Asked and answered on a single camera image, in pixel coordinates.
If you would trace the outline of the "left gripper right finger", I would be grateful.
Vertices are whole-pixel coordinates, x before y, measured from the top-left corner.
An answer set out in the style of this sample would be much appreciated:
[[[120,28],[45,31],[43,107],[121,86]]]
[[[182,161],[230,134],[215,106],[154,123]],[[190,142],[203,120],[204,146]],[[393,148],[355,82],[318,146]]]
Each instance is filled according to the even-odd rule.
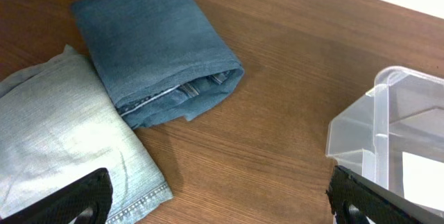
[[[440,216],[344,166],[334,167],[326,194],[337,224],[443,224]]]

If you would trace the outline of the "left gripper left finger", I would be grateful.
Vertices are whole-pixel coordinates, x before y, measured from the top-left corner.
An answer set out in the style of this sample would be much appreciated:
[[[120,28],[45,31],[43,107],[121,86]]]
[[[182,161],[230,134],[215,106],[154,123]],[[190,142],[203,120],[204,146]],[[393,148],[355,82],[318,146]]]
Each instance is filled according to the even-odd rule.
[[[1,220],[1,224],[104,224],[112,205],[108,170],[99,168]]]

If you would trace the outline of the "light blue jeans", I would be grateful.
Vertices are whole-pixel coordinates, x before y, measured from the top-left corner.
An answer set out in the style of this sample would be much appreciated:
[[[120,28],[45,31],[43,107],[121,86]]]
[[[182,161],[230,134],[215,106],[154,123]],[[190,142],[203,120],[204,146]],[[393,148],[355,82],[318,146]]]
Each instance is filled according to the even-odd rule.
[[[109,223],[135,223],[173,194],[73,47],[1,82],[1,216],[99,168],[112,183]]]

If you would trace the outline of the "dark blue jeans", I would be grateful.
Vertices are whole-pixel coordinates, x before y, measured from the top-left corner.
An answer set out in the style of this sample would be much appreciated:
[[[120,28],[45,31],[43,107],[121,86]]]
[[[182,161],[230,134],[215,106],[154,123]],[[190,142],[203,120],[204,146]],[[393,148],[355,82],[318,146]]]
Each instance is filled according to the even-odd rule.
[[[133,129],[192,120],[244,75],[194,0],[79,0],[71,10],[121,118]]]

